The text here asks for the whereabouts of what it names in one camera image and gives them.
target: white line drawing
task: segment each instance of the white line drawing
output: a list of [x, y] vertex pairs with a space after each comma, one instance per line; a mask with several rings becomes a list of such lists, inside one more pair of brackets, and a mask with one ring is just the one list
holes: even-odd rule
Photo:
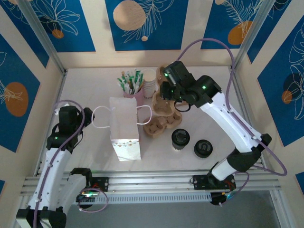
[[297, 32], [293, 46], [289, 53], [290, 70], [293, 74], [293, 82], [284, 91], [282, 99], [288, 104], [294, 101], [294, 119], [301, 120], [304, 117], [304, 24]]
[[142, 7], [146, 15], [145, 23], [136, 30], [124, 31], [123, 37], [126, 37], [124, 43], [135, 38], [143, 41], [147, 40], [150, 34], [157, 29], [157, 24], [162, 25], [161, 13], [169, 9], [174, 0], [170, 0], [170, 3], [164, 7], [164, 3], [168, 0], [138, 0], [138, 4]]
[[[19, 7], [8, 0], [2, 0], [11, 13], [25, 24], [28, 24]], [[66, 10], [66, 0], [32, 0], [30, 4], [48, 33], [56, 38], [63, 37], [63, 31], [78, 35], [78, 30], [73, 24], [80, 19], [80, 14]]]
[[[226, 7], [226, 12], [228, 16], [234, 20], [236, 25], [242, 28], [242, 37], [244, 38], [249, 30], [249, 21], [256, 15], [261, 5], [265, 0], [251, 0], [248, 7], [244, 6], [243, 0], [215, 0], [218, 5], [223, 5]], [[269, 17], [272, 19], [275, 10], [283, 10], [287, 5], [289, 0], [276, 0], [274, 6], [269, 12]]]
[[[5, 52], [0, 52], [0, 66], [2, 66], [2, 64], [5, 61], [5, 57], [6, 57]], [[4, 84], [1, 82], [0, 80], [0, 103], [2, 104], [6, 99], [9, 101], [10, 99], [17, 99], [22, 101], [22, 97], [20, 97], [22, 95], [21, 93], [14, 93], [13, 91], [7, 89]]]

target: white string handle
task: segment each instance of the white string handle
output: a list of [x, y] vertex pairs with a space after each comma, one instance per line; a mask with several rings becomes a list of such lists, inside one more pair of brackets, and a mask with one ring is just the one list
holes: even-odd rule
[[106, 108], [107, 110], [111, 111], [111, 110], [110, 110], [108, 107], [106, 107], [106, 106], [98, 106], [96, 109], [94, 109], [94, 111], [93, 111], [93, 113], [92, 113], [92, 116], [91, 116], [91, 122], [92, 122], [93, 126], [94, 126], [95, 128], [108, 128], [108, 127], [110, 127], [110, 126], [97, 127], [97, 126], [94, 124], [94, 122], [93, 122], [94, 112], [95, 112], [98, 108]]
[[152, 119], [152, 109], [148, 105], [142, 105], [142, 106], [138, 106], [136, 108], [141, 108], [141, 107], [149, 107], [150, 108], [150, 119], [148, 120], [148, 122], [146, 122], [146, 123], [137, 123], [138, 125], [145, 125], [145, 124], [148, 124], [151, 121], [151, 119]]

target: white table surface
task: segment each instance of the white table surface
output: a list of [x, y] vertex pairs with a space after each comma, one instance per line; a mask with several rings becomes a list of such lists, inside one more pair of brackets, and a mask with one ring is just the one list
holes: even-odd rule
[[[122, 71], [132, 68], [88, 68], [70, 69], [67, 73], [62, 91], [62, 99], [75, 100], [82, 107], [94, 110], [99, 105], [109, 106], [110, 97], [122, 97], [121, 88], [117, 85], [117, 78]], [[227, 66], [191, 66], [189, 72], [198, 79], [202, 75], [211, 76], [223, 92], [229, 78]], [[230, 103], [240, 112], [240, 106], [234, 88], [230, 91]], [[148, 108], [138, 111], [142, 122], [149, 116]], [[98, 126], [109, 124], [109, 112], [106, 109], [97, 110], [95, 124]], [[202, 170], [210, 169], [215, 162], [225, 158], [234, 149], [234, 145], [225, 132], [207, 114], [196, 107], [183, 113], [181, 124], [176, 127], [184, 128], [190, 134], [189, 144], [180, 152], [172, 149], [171, 134], [175, 129], [166, 129], [156, 139], [148, 137], [143, 127], [139, 127], [141, 160], [118, 161], [110, 142], [110, 129], [96, 129], [89, 125], [84, 129], [82, 142], [74, 149], [66, 171], [76, 167], [90, 168], [92, 171], [172, 171], [172, 170]], [[56, 117], [52, 123], [58, 123]], [[195, 155], [193, 147], [200, 139], [206, 139], [213, 145], [212, 154], [205, 159]]]

